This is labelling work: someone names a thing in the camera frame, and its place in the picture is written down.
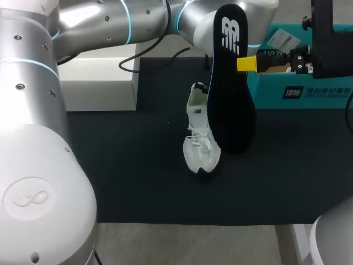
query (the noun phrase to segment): white label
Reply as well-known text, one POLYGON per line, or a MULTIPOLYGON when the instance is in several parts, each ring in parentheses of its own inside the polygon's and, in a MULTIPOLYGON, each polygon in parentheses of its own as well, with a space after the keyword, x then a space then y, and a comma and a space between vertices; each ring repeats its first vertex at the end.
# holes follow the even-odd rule
POLYGON ((279 29, 275 35, 267 42, 268 45, 289 54, 289 52, 298 46, 300 39, 289 34, 283 29, 279 29))
POLYGON ((240 41, 239 24, 235 20, 230 21, 229 18, 224 17, 222 19, 222 33, 225 37, 222 39, 223 47, 226 47, 239 55, 239 45, 237 43, 240 41))

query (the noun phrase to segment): gray floor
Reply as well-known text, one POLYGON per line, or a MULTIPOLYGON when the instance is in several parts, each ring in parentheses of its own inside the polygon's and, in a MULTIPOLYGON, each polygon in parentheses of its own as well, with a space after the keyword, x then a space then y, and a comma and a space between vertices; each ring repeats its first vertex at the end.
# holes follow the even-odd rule
POLYGON ((99 224, 97 251, 104 265, 282 264, 274 226, 99 224))

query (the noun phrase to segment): shoe insole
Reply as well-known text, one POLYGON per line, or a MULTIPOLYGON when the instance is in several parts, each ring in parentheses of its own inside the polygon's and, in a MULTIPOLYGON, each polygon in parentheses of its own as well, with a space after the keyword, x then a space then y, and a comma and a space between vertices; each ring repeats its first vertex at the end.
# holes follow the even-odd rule
POLYGON ((217 11, 213 45, 208 121, 223 151, 242 153, 253 141, 256 112, 247 74, 237 72, 237 58, 248 53, 248 20, 241 7, 227 4, 217 11))

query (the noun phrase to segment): white sneaker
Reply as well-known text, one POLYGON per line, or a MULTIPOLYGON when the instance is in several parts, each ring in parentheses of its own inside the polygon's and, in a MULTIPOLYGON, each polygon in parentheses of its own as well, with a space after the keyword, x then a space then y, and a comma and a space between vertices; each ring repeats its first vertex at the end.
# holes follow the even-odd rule
POLYGON ((195 88, 195 85, 191 87, 186 106, 190 135, 184 141, 184 157, 186 164, 194 173, 211 173, 220 161, 221 149, 215 142, 208 125, 207 94, 195 88))

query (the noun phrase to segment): teal box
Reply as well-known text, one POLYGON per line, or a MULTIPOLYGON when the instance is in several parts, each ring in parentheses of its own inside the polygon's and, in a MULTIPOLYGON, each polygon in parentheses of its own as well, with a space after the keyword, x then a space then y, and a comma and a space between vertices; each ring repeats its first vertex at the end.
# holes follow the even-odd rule
MULTIPOLYGON (((299 45, 312 47, 311 29, 304 31, 300 24, 273 24, 260 49, 274 50, 267 41, 279 28, 299 38, 299 45)), ((334 29, 353 31, 353 25, 335 25, 334 29)), ((345 109, 353 77, 313 79, 310 74, 248 72, 248 86, 257 109, 345 109), (293 93, 300 93, 300 97, 284 98, 293 93)))

